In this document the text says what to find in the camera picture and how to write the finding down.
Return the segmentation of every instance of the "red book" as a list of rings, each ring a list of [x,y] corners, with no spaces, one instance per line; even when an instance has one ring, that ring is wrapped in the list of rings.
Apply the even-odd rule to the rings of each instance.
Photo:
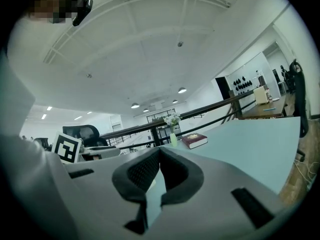
[[[189,149],[194,149],[208,142],[207,136],[199,133],[191,133],[182,137],[182,142],[186,144]]]

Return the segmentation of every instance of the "floor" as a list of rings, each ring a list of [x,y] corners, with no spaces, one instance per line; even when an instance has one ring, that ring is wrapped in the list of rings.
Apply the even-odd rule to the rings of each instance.
[[[292,115],[294,112],[295,96],[287,94],[286,103],[288,104],[285,108],[286,114],[288,116]],[[295,164],[292,165],[288,179],[279,194],[286,205],[294,204],[306,196],[309,182],[315,176],[312,173],[316,173],[320,167],[320,164],[318,164],[320,162],[320,121],[309,120],[308,124],[309,131],[305,137],[300,138],[298,146],[305,153],[305,160],[303,163],[298,162],[301,156],[299,154],[296,155],[298,161],[295,161]]]

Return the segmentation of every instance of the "chair backrest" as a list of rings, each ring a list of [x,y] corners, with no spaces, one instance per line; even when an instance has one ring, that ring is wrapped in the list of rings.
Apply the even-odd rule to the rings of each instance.
[[[62,131],[71,137],[83,139],[85,147],[108,146],[107,141],[99,137],[99,131],[93,125],[63,126]]]
[[[39,142],[44,149],[49,147],[48,138],[35,138],[33,141]]]
[[[308,119],[306,113],[306,82],[301,65],[296,59],[290,64],[290,74],[294,77],[295,84],[295,101],[294,112],[295,117],[300,117],[300,138],[304,137],[308,130]]]

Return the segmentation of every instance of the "white ceiling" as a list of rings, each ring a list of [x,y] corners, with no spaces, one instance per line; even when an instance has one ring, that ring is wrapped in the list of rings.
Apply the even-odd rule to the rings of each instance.
[[[219,35],[216,21],[236,2],[93,1],[78,27],[70,19],[49,24],[22,18],[16,24],[8,58],[38,105],[139,115],[152,103],[164,101],[165,108],[174,99],[184,102],[212,76],[190,73],[198,70],[205,47],[214,45],[208,40]],[[187,92],[178,94],[180,87]],[[131,109],[134,102],[140,108]]]
[[[101,113],[92,112],[87,114],[89,111],[78,111],[56,107],[53,107],[50,111],[48,111],[47,108],[48,106],[33,105],[29,115],[26,118],[26,122],[75,126],[83,125],[86,121],[92,120],[96,116],[101,115]]]

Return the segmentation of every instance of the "light blue desk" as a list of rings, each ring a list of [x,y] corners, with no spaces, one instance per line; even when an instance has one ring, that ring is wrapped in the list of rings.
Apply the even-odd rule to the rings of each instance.
[[[227,162],[279,194],[297,153],[299,133],[300,117],[232,120],[206,131],[204,145],[189,149],[178,141],[177,147],[165,147]]]

